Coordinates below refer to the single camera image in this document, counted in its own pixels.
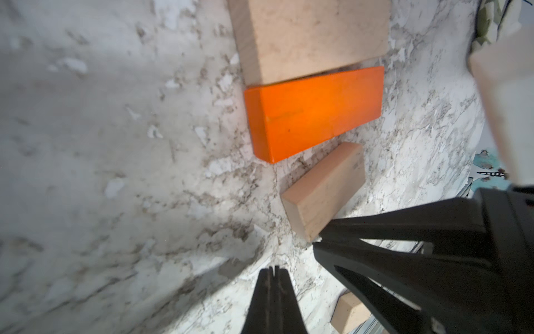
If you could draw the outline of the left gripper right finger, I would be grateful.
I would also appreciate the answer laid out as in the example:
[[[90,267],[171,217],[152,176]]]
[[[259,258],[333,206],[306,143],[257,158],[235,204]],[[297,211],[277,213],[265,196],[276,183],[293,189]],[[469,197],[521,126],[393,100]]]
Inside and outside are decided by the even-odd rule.
[[[289,272],[275,267],[274,271],[274,333],[307,333],[300,313]]]

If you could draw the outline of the small wood block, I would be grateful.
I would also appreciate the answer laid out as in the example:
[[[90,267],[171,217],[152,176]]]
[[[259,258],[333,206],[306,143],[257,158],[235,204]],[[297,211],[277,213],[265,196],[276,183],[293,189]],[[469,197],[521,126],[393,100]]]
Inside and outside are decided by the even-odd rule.
[[[371,317],[368,308],[348,292],[339,297],[330,324],[340,334],[352,333]]]
[[[363,146],[343,142],[281,195],[292,230],[315,240],[365,179]]]

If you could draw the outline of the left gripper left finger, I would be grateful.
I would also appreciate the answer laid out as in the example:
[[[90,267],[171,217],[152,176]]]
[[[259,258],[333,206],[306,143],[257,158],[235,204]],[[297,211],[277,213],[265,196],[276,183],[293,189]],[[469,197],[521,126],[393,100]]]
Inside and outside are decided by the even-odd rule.
[[[271,332],[271,297],[274,270],[261,269],[254,288],[242,333],[267,334]]]

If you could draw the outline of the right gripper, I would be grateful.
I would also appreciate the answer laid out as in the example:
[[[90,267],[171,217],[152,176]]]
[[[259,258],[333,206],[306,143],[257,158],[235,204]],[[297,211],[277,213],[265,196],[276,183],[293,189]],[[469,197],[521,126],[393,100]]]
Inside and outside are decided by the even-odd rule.
[[[314,256],[390,333],[432,333],[434,321],[446,333],[512,333],[513,317],[518,333],[532,333],[533,192],[478,189],[475,199],[481,206],[457,197],[334,219],[320,236],[426,242],[436,255],[476,255],[487,228],[513,315],[500,277],[486,268],[365,242],[316,242]]]

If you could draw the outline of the orange rectangular block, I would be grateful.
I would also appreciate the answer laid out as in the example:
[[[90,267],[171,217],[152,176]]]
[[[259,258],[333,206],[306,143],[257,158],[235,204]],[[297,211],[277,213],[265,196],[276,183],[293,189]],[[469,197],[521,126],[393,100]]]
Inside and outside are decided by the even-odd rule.
[[[246,89],[254,155],[275,164],[374,121],[384,79],[378,66]]]

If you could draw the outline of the natural wood rectangular block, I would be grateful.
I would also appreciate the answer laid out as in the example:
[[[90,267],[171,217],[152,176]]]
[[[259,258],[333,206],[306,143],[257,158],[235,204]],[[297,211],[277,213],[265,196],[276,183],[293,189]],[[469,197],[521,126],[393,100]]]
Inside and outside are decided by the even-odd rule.
[[[228,8],[246,86],[387,53],[390,1],[229,1]]]

